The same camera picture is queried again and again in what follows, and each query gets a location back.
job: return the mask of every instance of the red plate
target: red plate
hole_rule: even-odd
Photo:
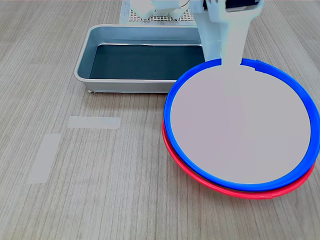
[[[196,174],[193,170],[191,170],[181,159],[180,157],[177,155],[177,153],[175,152],[175,150],[173,149],[173,147],[170,144],[170,141],[167,137],[167,133],[166,133],[166,129],[165,129],[165,124],[164,122],[162,122],[162,136],[163,136],[163,140],[165,143],[166,148],[168,149],[170,155],[172,156],[172,158],[174,159],[174,161],[179,165],[180,168],[182,168],[190,177],[192,177],[194,180],[196,180],[198,183],[225,195],[229,195],[231,197],[236,197],[236,198],[242,198],[242,199],[273,199],[273,198],[277,198],[280,196],[283,196],[285,194],[288,194],[294,190],[296,190],[297,188],[299,188],[302,184],[305,183],[305,181],[309,178],[309,176],[311,175],[313,169],[315,168],[315,163],[312,165],[312,167],[301,177],[299,178],[297,181],[275,189],[275,190],[271,190],[271,191],[262,191],[262,192],[245,192],[245,191],[237,191],[237,190],[233,190],[230,188],[226,188],[226,187],[222,187],[220,185],[214,184],[211,181],[206,180],[205,178],[199,176],[198,174]]]

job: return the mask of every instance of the dark tray bottom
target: dark tray bottom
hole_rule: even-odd
[[[100,45],[90,79],[177,80],[205,62],[201,46]]]

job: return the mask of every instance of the blue plate rim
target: blue plate rim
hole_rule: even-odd
[[[191,168],[193,171],[195,171],[197,174],[202,176],[203,178],[216,183],[218,185],[224,186],[226,188],[239,190],[239,191],[247,191],[247,192],[263,192],[263,191],[270,191],[278,188],[282,188],[286,185],[289,185],[296,180],[298,180],[301,176],[303,176],[315,163],[319,150],[320,150],[320,116],[318,109],[312,100],[312,98],[309,96],[307,91],[291,76],[286,74],[285,72],[281,71],[280,69],[269,65],[265,62],[262,62],[260,60],[253,60],[248,58],[243,58],[241,65],[252,67],[258,72],[262,72],[265,74],[269,74],[271,76],[274,76],[278,78],[279,80],[285,82],[287,85],[289,85],[300,97],[302,100],[308,116],[310,120],[310,142],[308,149],[306,151],[306,154],[304,155],[302,161],[298,164],[298,166],[293,169],[288,174],[273,180],[269,182],[264,183],[255,183],[255,184],[246,184],[246,183],[236,183],[231,181],[226,181],[221,178],[215,177],[200,167],[198,167],[196,164],[194,164],[182,151],[180,146],[178,145],[177,141],[175,140],[173,130],[171,127],[171,108],[173,101],[175,99],[175,96],[181,86],[192,76],[199,73],[200,71],[203,71],[205,69],[216,67],[221,65],[222,60],[214,59],[211,61],[207,61],[204,63],[201,63],[191,69],[189,69],[187,72],[185,72],[172,86],[171,90],[169,91],[166,102],[164,105],[164,111],[163,111],[163,117],[164,117],[164,126],[166,130],[166,134],[168,136],[168,139],[176,151],[176,153],[179,155],[179,157]]]

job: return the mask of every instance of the gray tray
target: gray tray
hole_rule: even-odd
[[[102,24],[89,29],[74,75],[95,93],[168,93],[204,61],[196,26]]]

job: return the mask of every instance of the white tape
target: white tape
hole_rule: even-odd
[[[118,129],[120,117],[70,116],[68,128],[71,129]]]
[[[45,184],[57,154],[61,134],[46,134],[33,162],[28,184]]]

